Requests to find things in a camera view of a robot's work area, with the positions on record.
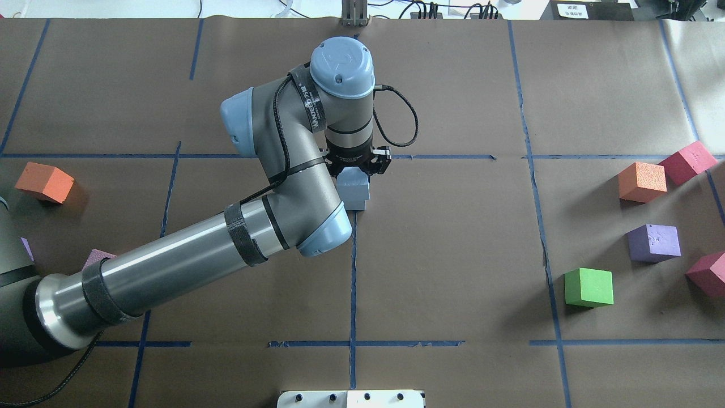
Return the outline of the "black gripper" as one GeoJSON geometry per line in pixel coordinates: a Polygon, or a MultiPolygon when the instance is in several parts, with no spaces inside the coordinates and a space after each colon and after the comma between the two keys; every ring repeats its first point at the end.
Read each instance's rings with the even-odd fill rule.
{"type": "Polygon", "coordinates": [[[384,174],[392,161],[389,146],[374,149],[371,145],[355,148],[332,146],[323,153],[323,159],[331,177],[337,178],[346,168],[357,168],[367,177],[384,174]]]}

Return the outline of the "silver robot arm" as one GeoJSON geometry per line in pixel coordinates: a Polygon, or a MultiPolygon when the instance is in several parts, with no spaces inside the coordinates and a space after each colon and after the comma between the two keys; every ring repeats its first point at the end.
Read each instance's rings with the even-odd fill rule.
{"type": "Polygon", "coordinates": [[[293,249],[314,257],[347,242],[352,225],[334,178],[385,169],[372,145],[373,53],[351,36],[324,39],[281,78],[220,103],[236,152],[265,185],[152,242],[71,274],[40,274],[2,203],[2,368],[90,348],[99,333],[293,249]]]}

